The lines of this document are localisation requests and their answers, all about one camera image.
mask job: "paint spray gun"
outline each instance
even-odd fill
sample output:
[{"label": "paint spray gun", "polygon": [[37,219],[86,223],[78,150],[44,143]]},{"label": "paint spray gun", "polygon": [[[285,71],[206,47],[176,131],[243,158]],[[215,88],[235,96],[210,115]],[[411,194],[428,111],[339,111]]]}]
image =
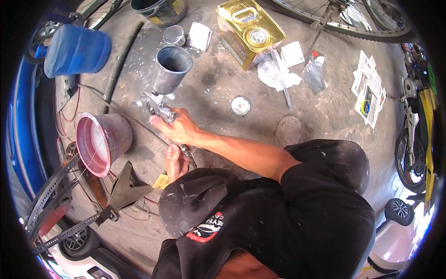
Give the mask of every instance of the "paint spray gun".
[{"label": "paint spray gun", "polygon": [[[155,56],[154,71],[151,76],[152,92],[144,91],[145,96],[135,101],[137,107],[146,109],[151,115],[161,117],[167,124],[173,123],[177,113],[167,107],[162,101],[163,95],[173,93],[184,76],[192,69],[191,56],[184,49],[177,46],[161,48]],[[178,144],[190,164],[197,168],[189,149],[184,144]]]}]

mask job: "green bucket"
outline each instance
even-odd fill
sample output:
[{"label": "green bucket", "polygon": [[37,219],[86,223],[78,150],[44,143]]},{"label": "green bucket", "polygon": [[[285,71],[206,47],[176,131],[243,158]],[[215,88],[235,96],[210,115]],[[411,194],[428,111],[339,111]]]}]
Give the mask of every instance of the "green bucket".
[{"label": "green bucket", "polygon": [[132,0],[130,6],[161,28],[177,24],[187,13],[184,0]]}]

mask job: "car wheel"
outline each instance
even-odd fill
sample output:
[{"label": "car wheel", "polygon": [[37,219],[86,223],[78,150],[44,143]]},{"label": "car wheel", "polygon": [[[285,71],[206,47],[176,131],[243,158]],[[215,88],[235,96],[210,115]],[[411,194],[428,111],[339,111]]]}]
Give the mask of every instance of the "car wheel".
[{"label": "car wheel", "polygon": [[412,206],[400,199],[391,199],[384,208],[388,220],[394,220],[402,226],[408,226],[414,217]]},{"label": "car wheel", "polygon": [[99,247],[99,239],[90,227],[86,227],[64,240],[63,247],[68,256],[83,258]]}]

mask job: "gold metal can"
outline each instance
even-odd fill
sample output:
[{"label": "gold metal can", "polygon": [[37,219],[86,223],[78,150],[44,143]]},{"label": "gold metal can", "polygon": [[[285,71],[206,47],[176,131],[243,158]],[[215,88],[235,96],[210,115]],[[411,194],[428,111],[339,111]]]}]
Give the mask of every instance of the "gold metal can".
[{"label": "gold metal can", "polygon": [[215,10],[223,46],[245,71],[285,39],[283,30],[254,0],[230,0]]}]

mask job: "white car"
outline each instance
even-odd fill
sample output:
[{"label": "white car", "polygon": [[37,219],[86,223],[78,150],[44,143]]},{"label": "white car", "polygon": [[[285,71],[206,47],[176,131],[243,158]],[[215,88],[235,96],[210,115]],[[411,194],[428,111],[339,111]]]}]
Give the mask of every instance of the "white car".
[{"label": "white car", "polygon": [[[43,241],[52,239],[63,230],[60,223],[56,224],[45,236]],[[44,265],[59,278],[72,279],[141,279],[128,265],[119,260],[105,248],[99,248],[99,239],[95,232],[86,227],[73,234],[63,242],[41,254]]]},{"label": "white car", "polygon": [[375,244],[357,279],[396,278],[417,247],[418,220],[412,205],[391,199],[384,215],[386,221],[376,229]]}]

